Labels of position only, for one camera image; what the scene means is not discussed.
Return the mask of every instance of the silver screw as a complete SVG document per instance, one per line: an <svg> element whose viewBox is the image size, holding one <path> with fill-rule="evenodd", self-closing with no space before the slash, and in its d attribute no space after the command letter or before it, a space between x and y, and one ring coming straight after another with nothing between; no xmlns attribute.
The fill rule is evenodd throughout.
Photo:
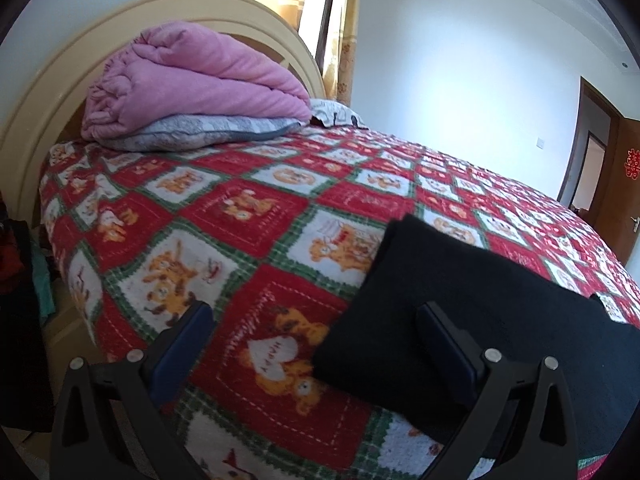
<svg viewBox="0 0 640 480"><path fill-rule="evenodd" d="M142 358L145 356L145 353L140 348L134 348L133 350L129 350L127 353L127 361L130 363L137 363L142 361Z"/></svg>
<svg viewBox="0 0 640 480"><path fill-rule="evenodd" d="M545 366L550 370L556 370L558 368L558 359L555 357L545 357Z"/></svg>
<svg viewBox="0 0 640 480"><path fill-rule="evenodd" d="M79 370L83 365L84 359L82 359L81 357L74 357L69 363L69 368L71 368L72 370Z"/></svg>
<svg viewBox="0 0 640 480"><path fill-rule="evenodd" d="M502 354L500 353L499 350L496 350L495 348L487 348L484 351L484 357L486 357L487 361L491 361L492 363L498 363L500 362L500 359L502 359Z"/></svg>

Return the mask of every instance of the pink blanket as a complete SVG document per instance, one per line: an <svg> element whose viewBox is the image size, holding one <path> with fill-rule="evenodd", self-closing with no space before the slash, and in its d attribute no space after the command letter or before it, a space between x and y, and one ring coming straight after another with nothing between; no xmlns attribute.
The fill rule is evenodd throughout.
<svg viewBox="0 0 640 480"><path fill-rule="evenodd" d="M171 22L107 60L87 92L82 138L126 136L174 114L311 117L309 95L291 72L230 36Z"/></svg>

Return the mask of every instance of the bed sheet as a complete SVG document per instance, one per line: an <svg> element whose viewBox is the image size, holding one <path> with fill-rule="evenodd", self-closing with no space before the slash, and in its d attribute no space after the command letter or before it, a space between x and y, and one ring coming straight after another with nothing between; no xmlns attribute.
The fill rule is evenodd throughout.
<svg viewBox="0 0 640 480"><path fill-rule="evenodd" d="M175 406L212 478L417 478L442 446L319 383L309 359L356 293L390 218L412 213L640 326L640 290L601 238L544 194L397 137L313 128L184 153L50 150L42 217L110 360L196 297L219 323ZM482 460L475 474L490 467ZM583 461L583 473L597 466Z"/></svg>

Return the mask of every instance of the cream curved headboard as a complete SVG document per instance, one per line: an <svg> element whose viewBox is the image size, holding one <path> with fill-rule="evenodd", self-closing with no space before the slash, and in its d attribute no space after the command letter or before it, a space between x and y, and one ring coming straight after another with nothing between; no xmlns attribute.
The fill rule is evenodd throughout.
<svg viewBox="0 0 640 480"><path fill-rule="evenodd" d="M311 97L324 97L318 66L299 35L253 0L139 0L101 18L38 72L0 131L0 190L16 219L31 221L40 166L58 139L79 135L87 87L104 60L140 30L171 20L198 22L267 54L288 68Z"/></svg>

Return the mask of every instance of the gray pillow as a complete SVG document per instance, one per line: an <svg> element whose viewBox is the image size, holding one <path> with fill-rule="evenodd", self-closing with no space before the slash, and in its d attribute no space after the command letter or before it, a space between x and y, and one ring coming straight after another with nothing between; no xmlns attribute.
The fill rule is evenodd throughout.
<svg viewBox="0 0 640 480"><path fill-rule="evenodd" d="M222 142L274 139L295 133L303 125L291 118L179 114L154 121L130 136L96 141L123 152L185 152Z"/></svg>
<svg viewBox="0 0 640 480"><path fill-rule="evenodd" d="M348 106L329 99L311 99L311 114L324 126L366 128L360 116Z"/></svg>

